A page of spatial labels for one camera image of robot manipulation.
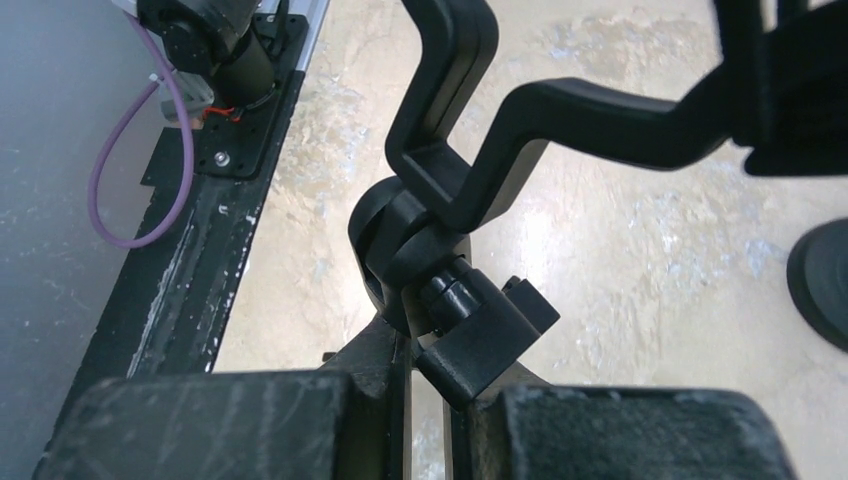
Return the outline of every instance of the beige marble floor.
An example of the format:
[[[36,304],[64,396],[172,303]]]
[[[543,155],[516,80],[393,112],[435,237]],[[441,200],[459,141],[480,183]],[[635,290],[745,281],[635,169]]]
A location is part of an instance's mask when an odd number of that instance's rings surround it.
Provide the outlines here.
[[[491,4],[500,50],[451,138],[466,158],[523,82],[678,98],[718,58],[705,0]],[[315,367],[370,320],[347,220],[390,173],[383,141],[419,54],[399,1],[332,0],[216,371]],[[848,478],[848,357],[802,321],[784,280],[799,236],[848,214],[848,181],[751,179],[743,155],[726,146],[657,174],[551,146],[516,206],[473,235],[475,263],[496,283],[526,276],[562,313],[523,357],[547,380],[740,390],[804,478]],[[419,465],[438,448],[423,398]]]

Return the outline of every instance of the white scuff marks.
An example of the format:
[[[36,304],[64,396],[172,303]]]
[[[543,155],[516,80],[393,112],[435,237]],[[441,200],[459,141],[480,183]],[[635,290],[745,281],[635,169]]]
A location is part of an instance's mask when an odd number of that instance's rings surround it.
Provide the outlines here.
[[[46,278],[46,279],[42,280],[41,283],[48,285],[51,288],[53,288],[54,290],[56,290],[57,292],[59,292],[59,293],[56,294],[56,297],[54,298],[54,300],[59,300],[62,297],[62,295],[65,294],[65,287],[62,286],[62,285],[59,285],[58,283],[56,283],[56,281],[54,281],[50,278]]]
[[[127,370],[127,377],[129,378],[133,372],[135,372],[136,368],[138,368],[138,362],[141,361],[141,353],[144,351],[144,348],[147,346],[147,339],[150,337],[150,331],[153,330],[153,327],[156,325],[157,320],[159,319],[159,314],[162,311],[162,306],[164,304],[165,299],[165,291],[168,288],[168,285],[171,283],[171,279],[174,276],[174,270],[176,270],[177,264],[179,263],[179,251],[171,258],[171,262],[168,264],[168,268],[162,272],[162,277],[159,279],[159,283],[156,285],[158,288],[158,292],[156,296],[153,297],[153,301],[150,302],[150,310],[147,311],[147,322],[144,324],[144,331],[141,333],[141,341],[139,342],[138,350],[133,354],[132,361],[130,362],[130,368]]]
[[[71,297],[71,301],[74,302],[78,307],[80,307],[83,310],[91,311],[91,307],[89,307],[88,305],[79,301],[79,299],[76,297],[76,292],[74,290],[71,290],[70,297]]]
[[[247,271],[250,270],[250,259],[248,258],[248,259],[246,259],[242,262],[239,262],[239,264],[236,265],[236,270],[240,270],[240,271],[244,272],[244,274],[246,275]]]
[[[227,300],[224,302],[224,308],[230,308],[230,306],[233,304],[233,298],[235,298],[235,296],[235,292],[230,292],[229,295],[227,295]]]
[[[253,211],[253,214],[252,215],[245,215],[244,219],[247,220],[252,226],[256,226],[256,221],[259,218],[259,212],[261,212],[261,211],[262,211],[262,205],[257,205],[256,209]],[[252,236],[253,236],[252,231],[247,233],[248,239],[250,239],[250,237],[252,237]]]

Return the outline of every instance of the scratched black surface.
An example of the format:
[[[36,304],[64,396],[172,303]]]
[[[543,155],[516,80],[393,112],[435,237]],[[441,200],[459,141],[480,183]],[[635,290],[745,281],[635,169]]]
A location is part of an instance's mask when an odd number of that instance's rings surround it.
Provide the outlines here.
[[[301,16],[291,18],[304,21]],[[290,40],[293,54],[299,55],[303,35]],[[303,78],[303,72],[293,71],[281,84],[285,98],[256,178],[195,175],[175,226],[156,243],[127,256],[54,432],[73,403],[105,378],[211,369]],[[142,181],[155,190],[139,232],[153,228],[170,208],[181,152],[179,131],[165,129]]]
[[[774,426],[734,392],[517,386],[471,409],[475,478],[793,479]]]
[[[75,406],[38,478],[330,479],[352,391],[333,371],[105,384]]]

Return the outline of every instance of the black mounting plate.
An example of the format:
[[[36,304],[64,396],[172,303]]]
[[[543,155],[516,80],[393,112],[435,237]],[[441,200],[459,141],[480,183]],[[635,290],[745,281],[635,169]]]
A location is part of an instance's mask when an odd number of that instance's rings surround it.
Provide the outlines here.
[[[269,22],[270,17],[256,15],[254,28],[261,38],[281,31],[285,31],[287,42],[305,36],[308,28],[305,17],[277,16]],[[203,129],[194,132],[195,173],[245,180],[256,178],[262,159],[265,158],[274,119],[279,115],[285,97],[285,79],[294,70],[299,57],[300,48],[285,48],[278,58],[272,55],[277,85],[262,106],[244,112],[237,122],[223,115],[211,114],[207,117]],[[215,162],[215,154],[218,152],[226,153],[229,162],[218,165]]]

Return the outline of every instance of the purple cable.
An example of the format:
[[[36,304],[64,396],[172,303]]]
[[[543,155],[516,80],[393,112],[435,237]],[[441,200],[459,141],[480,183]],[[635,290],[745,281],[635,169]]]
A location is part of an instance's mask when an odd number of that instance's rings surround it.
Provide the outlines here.
[[[159,48],[157,48],[156,44],[153,43],[153,39],[150,38],[150,34],[147,30],[142,27],[134,17],[129,14],[125,15],[129,19],[133,29],[136,33],[138,33],[138,36],[141,37],[141,41],[144,43],[144,46],[147,47],[147,50],[153,56],[153,60],[156,62],[156,69],[159,71],[159,76],[164,78],[165,84],[168,85],[168,89],[171,91],[171,96],[174,97],[174,105],[177,108],[177,117],[180,120],[180,131],[182,132],[183,138],[183,177],[180,182],[180,189],[177,192],[177,198],[174,200],[174,205],[171,206],[171,209],[168,211],[168,214],[165,215],[165,218],[162,219],[162,222],[157,225],[156,228],[151,230],[150,233],[141,238],[131,240],[118,238],[112,235],[103,225],[103,220],[100,218],[100,213],[97,211],[97,189],[100,184],[100,176],[103,174],[103,166],[106,165],[106,159],[109,158],[112,148],[114,148],[115,143],[118,142],[118,138],[121,134],[124,133],[124,129],[127,128],[127,125],[141,109],[141,106],[144,105],[144,102],[146,102],[147,99],[153,95],[153,92],[156,91],[156,87],[158,86],[156,82],[150,82],[150,85],[141,92],[141,95],[139,95],[135,102],[133,102],[127,112],[124,113],[124,116],[121,117],[118,124],[115,125],[112,133],[109,134],[109,138],[106,139],[106,143],[103,144],[103,149],[100,150],[100,153],[97,155],[97,161],[94,163],[94,170],[91,171],[91,177],[88,180],[88,216],[91,218],[91,225],[94,227],[94,230],[98,233],[98,235],[116,247],[139,248],[150,245],[168,231],[185,206],[186,199],[188,199],[188,194],[191,190],[192,175],[194,175],[194,139],[191,134],[191,121],[188,118],[185,102],[183,102],[182,94],[180,93],[179,87],[177,87],[177,82],[174,81],[174,76],[171,74],[171,69],[168,66],[168,63],[165,61],[162,53],[159,52]]]

